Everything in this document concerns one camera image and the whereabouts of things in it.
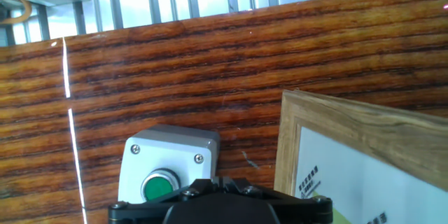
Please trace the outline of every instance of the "bolt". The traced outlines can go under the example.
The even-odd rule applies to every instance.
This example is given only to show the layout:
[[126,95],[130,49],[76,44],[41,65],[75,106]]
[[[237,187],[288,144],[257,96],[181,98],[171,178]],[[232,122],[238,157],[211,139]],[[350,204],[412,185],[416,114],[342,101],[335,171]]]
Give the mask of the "bolt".
[[252,194],[259,193],[259,192],[260,192],[260,189],[256,188],[255,186],[252,186],[252,185],[246,186],[243,189],[243,194],[245,194],[245,195],[252,195]]
[[111,204],[111,208],[113,208],[113,209],[121,209],[126,206],[127,206],[127,202],[116,202],[116,203]]
[[133,154],[139,154],[139,152],[140,152],[140,146],[138,146],[138,145],[136,145],[136,144],[133,144],[133,145],[131,146],[131,151],[132,151]]
[[187,196],[187,197],[194,197],[194,196],[199,195],[199,192],[196,189],[194,189],[194,188],[189,188],[187,190],[184,190],[182,192],[182,194]]
[[204,161],[204,157],[201,154],[196,154],[195,155],[195,162],[197,164],[202,164],[203,161]]
[[328,200],[327,197],[322,196],[322,195],[314,196],[314,197],[312,197],[312,199],[317,203],[321,203],[321,202]]

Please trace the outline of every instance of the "wood grain surface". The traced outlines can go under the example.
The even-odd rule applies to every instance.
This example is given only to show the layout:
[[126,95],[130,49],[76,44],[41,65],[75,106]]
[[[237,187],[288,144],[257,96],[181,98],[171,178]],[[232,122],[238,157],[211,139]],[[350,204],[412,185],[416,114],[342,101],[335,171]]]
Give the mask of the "wood grain surface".
[[275,190],[296,195],[300,133],[306,127],[448,191],[446,118],[285,90],[280,121]]
[[105,223],[126,139],[156,123],[219,132],[218,175],[272,187],[284,89],[448,116],[447,4],[317,0],[1,48],[0,221]]

